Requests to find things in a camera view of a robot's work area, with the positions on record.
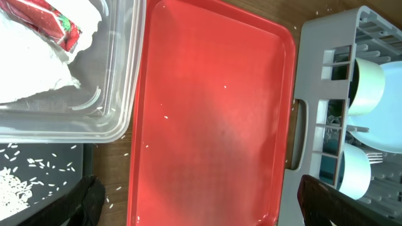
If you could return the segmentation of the light blue bowl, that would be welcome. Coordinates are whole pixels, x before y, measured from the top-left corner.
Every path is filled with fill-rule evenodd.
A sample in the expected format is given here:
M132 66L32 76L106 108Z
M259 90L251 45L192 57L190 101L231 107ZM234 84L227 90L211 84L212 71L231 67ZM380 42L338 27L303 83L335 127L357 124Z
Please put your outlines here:
M356 146L344 144L337 190L358 200L369 188L371 164L366 153Z

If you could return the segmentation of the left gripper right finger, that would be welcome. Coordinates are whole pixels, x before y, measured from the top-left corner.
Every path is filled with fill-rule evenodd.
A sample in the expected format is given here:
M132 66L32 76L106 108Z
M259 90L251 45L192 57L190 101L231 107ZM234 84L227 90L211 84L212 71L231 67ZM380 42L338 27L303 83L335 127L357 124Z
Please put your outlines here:
M301 177L297 199L306 226L400 226L310 175Z

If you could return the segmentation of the green bowl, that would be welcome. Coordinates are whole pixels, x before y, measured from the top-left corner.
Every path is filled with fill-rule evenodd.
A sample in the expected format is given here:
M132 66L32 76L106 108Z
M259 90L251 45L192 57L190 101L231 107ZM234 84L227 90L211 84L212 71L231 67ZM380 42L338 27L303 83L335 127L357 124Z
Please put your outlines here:
M385 83L384 70L380 65L356 58L349 86L348 114L362 116L373 111L382 99Z

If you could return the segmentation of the light blue plate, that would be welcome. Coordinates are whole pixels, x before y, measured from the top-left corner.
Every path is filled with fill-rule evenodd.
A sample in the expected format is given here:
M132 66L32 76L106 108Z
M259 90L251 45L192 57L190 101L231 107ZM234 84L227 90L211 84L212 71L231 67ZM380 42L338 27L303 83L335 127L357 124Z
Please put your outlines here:
M361 143L380 151L401 153L401 62L381 65L386 85L383 97L370 113L350 116L351 126L366 127L368 132L353 132Z

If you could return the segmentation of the white plastic fork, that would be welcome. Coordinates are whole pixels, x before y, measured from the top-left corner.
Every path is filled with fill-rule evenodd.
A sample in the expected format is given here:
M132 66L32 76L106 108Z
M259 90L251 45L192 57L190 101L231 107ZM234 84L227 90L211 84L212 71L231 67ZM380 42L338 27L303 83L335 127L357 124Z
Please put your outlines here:
M383 162L383 154L380 152L364 151L370 164L378 164Z

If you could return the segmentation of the red snack wrapper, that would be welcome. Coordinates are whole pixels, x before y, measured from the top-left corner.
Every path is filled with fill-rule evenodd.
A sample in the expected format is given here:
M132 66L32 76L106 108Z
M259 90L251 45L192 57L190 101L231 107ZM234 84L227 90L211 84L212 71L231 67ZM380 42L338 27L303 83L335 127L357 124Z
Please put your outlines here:
M81 29L45 0L1 0L1 9L71 52Z

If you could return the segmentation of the white napkin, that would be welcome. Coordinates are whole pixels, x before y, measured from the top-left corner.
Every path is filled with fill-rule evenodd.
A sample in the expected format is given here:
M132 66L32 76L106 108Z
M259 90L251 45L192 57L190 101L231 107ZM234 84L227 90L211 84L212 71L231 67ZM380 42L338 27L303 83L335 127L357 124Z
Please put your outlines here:
M82 31L71 52L1 9L1 103L81 84L70 72L88 49L102 16L89 0L45 0Z

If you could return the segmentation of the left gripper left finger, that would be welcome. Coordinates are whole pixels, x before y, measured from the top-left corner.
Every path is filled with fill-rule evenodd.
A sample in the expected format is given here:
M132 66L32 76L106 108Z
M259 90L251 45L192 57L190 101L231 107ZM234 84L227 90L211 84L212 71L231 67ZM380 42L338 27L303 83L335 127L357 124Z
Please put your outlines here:
M18 226L97 226L106 199L106 189L94 175L83 177L61 196Z

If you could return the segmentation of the food scraps and rice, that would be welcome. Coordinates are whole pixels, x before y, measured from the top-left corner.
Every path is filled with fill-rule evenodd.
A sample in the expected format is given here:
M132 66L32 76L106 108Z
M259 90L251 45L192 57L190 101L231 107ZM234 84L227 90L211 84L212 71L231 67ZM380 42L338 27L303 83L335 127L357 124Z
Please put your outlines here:
M21 181L18 177L12 175L9 168L1 169L1 220L4 220L30 205L28 199L32 197L32 185L27 181Z

